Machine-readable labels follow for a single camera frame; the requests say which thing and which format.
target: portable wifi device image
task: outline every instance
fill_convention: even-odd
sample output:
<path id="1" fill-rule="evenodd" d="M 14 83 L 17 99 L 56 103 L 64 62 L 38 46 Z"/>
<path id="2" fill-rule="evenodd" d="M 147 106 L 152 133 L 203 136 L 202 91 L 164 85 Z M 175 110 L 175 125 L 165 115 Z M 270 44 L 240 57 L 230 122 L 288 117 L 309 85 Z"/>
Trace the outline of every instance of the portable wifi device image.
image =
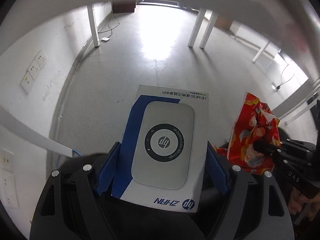
<path id="1" fill-rule="evenodd" d="M 135 181 L 177 189 L 187 179 L 194 112 L 190 106 L 154 101 L 147 105 L 131 174 Z"/>
<path id="2" fill-rule="evenodd" d="M 208 109 L 207 93 L 140 85 L 119 153 L 110 160 L 115 165 L 111 195 L 151 208 L 196 212 Z"/>

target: power outlet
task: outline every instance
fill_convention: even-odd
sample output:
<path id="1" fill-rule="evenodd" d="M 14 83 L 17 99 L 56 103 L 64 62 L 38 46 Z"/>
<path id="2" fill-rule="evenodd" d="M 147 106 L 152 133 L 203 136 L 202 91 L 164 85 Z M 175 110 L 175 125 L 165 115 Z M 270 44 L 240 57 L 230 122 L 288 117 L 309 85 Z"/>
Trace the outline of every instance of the power outlet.
<path id="1" fill-rule="evenodd" d="M 1 169 L 1 184 L 4 192 L 5 205 L 9 208 L 19 208 L 13 172 Z"/>
<path id="2" fill-rule="evenodd" d="M 30 73 L 27 72 L 25 74 L 25 76 L 23 77 L 22 81 L 20 82 L 20 84 L 22 85 L 22 87 L 24 88 L 24 90 L 29 93 L 32 86 L 33 86 L 34 80 L 31 77 Z"/>
<path id="3" fill-rule="evenodd" d="M 40 68 L 39 64 L 34 59 L 31 62 L 30 66 L 28 67 L 28 71 L 34 80 L 36 80 L 36 77 L 39 75 L 40 70 L 41 70 L 41 68 Z"/>
<path id="4" fill-rule="evenodd" d="M 45 65 L 45 63 L 47 62 L 47 58 L 43 52 L 43 50 L 41 49 L 41 51 L 39 51 L 39 53 L 36 56 L 36 61 L 38 62 L 40 68 L 43 68 L 43 66 Z"/>
<path id="5" fill-rule="evenodd" d="M 13 153 L 0 149 L 0 165 L 7 171 L 13 171 Z"/>

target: hp product box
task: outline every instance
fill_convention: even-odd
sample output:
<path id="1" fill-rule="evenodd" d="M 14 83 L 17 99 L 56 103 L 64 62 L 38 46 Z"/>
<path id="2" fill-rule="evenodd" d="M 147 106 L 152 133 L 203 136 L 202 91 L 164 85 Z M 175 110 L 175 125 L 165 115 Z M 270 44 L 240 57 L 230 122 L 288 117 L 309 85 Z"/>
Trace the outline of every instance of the hp product box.
<path id="1" fill-rule="evenodd" d="M 157 209 L 196 212 L 208 141 L 208 94 L 139 86 L 111 195 Z"/>

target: gray floor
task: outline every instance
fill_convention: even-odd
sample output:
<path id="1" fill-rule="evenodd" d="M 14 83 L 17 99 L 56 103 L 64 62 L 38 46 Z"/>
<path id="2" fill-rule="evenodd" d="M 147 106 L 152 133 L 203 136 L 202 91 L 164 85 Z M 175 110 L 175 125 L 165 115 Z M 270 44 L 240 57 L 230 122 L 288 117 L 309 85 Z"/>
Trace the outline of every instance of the gray floor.
<path id="1" fill-rule="evenodd" d="M 61 113 L 59 143 L 83 154 L 108 152 L 114 142 L 122 140 L 139 84 L 208 92 L 209 140 L 217 145 L 230 135 L 246 91 L 271 109 L 286 97 L 282 94 L 285 87 L 283 92 L 271 88 L 272 82 L 279 82 L 276 79 L 281 72 L 276 63 L 269 64 L 269 57 L 262 55 L 253 64 L 257 51 L 216 28 L 206 48 L 200 49 L 207 22 L 203 22 L 194 48 L 189 48 L 195 13 L 142 5 L 135 13 L 117 18 L 120 25 L 110 41 L 90 52 L 72 80 Z M 312 125 L 310 114 L 303 116 L 308 126 Z M 289 133 L 304 124 L 295 122 L 288 127 Z M 314 136 L 314 126 L 312 129 L 308 131 Z"/>

